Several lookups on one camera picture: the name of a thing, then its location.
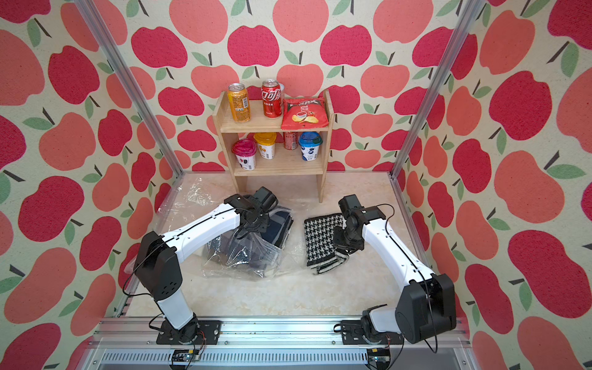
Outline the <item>navy blue plaid scarf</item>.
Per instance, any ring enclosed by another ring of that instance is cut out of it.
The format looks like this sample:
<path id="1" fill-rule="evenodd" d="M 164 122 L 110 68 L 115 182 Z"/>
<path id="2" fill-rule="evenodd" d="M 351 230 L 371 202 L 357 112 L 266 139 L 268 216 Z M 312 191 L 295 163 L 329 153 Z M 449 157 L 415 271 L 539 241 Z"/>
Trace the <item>navy blue plaid scarf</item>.
<path id="1" fill-rule="evenodd" d="M 280 207 L 271 212 L 265 233 L 237 228 L 215 238 L 204 247 L 203 275 L 252 281 L 275 277 L 288 258 L 285 243 L 293 222 L 291 210 Z"/>

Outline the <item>black white houndstooth scarf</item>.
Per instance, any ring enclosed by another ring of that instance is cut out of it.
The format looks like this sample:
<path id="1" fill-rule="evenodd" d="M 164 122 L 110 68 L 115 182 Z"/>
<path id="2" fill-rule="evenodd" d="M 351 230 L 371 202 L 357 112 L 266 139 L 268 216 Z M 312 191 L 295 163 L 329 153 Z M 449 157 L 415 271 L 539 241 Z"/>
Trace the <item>black white houndstooth scarf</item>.
<path id="1" fill-rule="evenodd" d="M 315 275 L 325 274 L 345 264 L 349 255 L 333 244 L 334 229 L 342 228 L 341 214 L 311 217 L 304 222 L 307 267 Z"/>

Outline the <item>clear plastic vacuum bag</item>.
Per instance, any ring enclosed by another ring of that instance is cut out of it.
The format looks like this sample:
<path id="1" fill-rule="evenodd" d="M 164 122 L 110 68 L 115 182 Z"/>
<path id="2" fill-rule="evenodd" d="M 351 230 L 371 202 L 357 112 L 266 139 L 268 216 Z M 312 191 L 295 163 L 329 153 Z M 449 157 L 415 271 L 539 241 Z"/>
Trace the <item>clear plastic vacuum bag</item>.
<path id="1" fill-rule="evenodd" d="M 186 176 L 157 206 L 154 229 L 173 231 L 213 211 L 234 194 L 231 184 L 213 176 Z M 279 278 L 305 267 L 302 222 L 297 204 L 280 203 L 271 211 L 270 224 L 258 237 L 247 231 L 228 231 L 194 253 L 206 278 L 256 281 Z"/>

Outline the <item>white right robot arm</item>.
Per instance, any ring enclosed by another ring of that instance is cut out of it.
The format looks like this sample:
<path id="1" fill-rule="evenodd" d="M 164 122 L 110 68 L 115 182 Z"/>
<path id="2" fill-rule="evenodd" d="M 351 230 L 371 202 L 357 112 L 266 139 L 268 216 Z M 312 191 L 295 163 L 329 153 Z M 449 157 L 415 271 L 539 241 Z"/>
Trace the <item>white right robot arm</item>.
<path id="1" fill-rule="evenodd" d="M 362 313 L 366 340 L 405 339 L 411 344 L 437 338 L 456 328 L 455 288 L 446 274 L 437 275 L 421 262 L 389 225 L 378 206 L 365 208 L 356 195 L 339 201 L 345 225 L 334 229 L 339 251 L 355 253 L 370 245 L 391 271 L 401 293 L 396 307 L 379 305 Z"/>

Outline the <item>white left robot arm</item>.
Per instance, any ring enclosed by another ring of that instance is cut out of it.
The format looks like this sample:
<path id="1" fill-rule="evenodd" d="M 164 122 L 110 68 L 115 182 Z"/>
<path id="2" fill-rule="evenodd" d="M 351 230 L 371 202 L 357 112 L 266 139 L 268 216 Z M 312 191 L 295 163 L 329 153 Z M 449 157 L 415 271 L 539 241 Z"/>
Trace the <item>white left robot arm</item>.
<path id="1" fill-rule="evenodd" d="M 261 233 L 277 197 L 266 187 L 253 195 L 234 194 L 210 213 L 165 234 L 151 231 L 140 243 L 133 274 L 154 299 L 166 322 L 189 341 L 199 332 L 197 316 L 180 290 L 180 265 L 206 243 L 234 229 Z"/>

